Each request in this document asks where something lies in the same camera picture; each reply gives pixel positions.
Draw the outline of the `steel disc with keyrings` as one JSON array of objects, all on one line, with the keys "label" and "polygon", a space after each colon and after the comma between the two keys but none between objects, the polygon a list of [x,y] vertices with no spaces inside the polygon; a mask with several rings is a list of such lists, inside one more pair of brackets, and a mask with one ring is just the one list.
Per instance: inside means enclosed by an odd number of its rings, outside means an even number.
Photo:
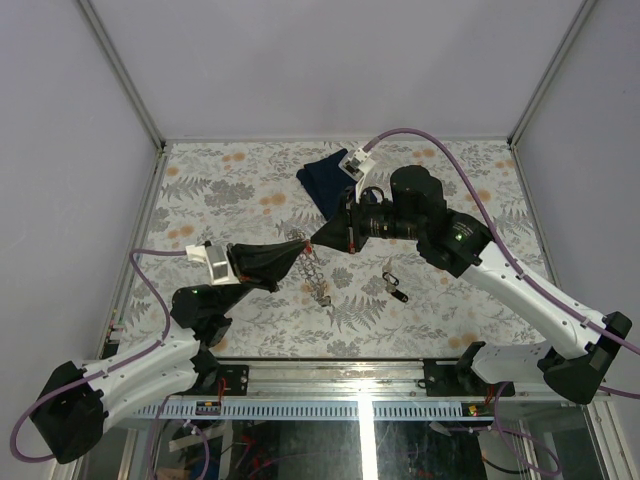
[{"label": "steel disc with keyrings", "polygon": [[[286,238],[288,240],[304,240],[305,244],[309,241],[305,233],[299,229],[291,229],[287,231]],[[332,306],[332,299],[328,293],[328,283],[326,282],[320,267],[320,261],[315,250],[313,249],[313,252],[307,252],[305,246],[302,253],[299,255],[299,274],[310,289],[309,293],[314,301],[321,307],[328,308]]]}]

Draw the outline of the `silver key black tag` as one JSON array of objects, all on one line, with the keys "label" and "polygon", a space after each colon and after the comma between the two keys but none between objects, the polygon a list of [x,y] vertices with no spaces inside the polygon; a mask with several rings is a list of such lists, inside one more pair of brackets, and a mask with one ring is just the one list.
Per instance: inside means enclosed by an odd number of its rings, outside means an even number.
[{"label": "silver key black tag", "polygon": [[392,261],[389,260],[382,267],[382,279],[385,281],[385,289],[386,291],[396,300],[407,303],[408,296],[399,289],[400,281],[393,274]]}]

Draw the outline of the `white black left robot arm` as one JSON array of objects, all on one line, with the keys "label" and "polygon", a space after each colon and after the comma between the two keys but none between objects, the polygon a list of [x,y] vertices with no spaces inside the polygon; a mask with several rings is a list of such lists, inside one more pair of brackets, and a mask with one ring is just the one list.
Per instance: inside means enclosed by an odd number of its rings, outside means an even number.
[{"label": "white black left robot arm", "polygon": [[68,361],[50,375],[28,417],[60,464],[79,459],[103,434],[141,408],[179,393],[217,388],[219,363],[211,350],[232,320],[229,311],[254,290],[274,293],[305,239],[271,245],[205,242],[179,251],[203,264],[205,283],[182,287],[161,308],[160,333],[109,358],[78,365]]}]

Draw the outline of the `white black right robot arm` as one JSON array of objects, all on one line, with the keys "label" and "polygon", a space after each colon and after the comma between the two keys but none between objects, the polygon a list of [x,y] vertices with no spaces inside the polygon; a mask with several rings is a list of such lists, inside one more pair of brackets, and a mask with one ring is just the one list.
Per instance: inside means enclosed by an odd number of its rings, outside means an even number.
[{"label": "white black right robot arm", "polygon": [[356,254],[370,238],[414,240],[431,266],[482,289],[544,338],[533,345],[483,341],[458,360],[456,382],[478,394],[503,382],[544,384],[564,399],[589,404],[599,391],[632,322],[575,301],[520,265],[497,235],[471,215],[447,206],[440,180],[422,166],[401,167],[390,178],[391,198],[357,186],[341,194],[335,215],[311,238],[314,245]]}]

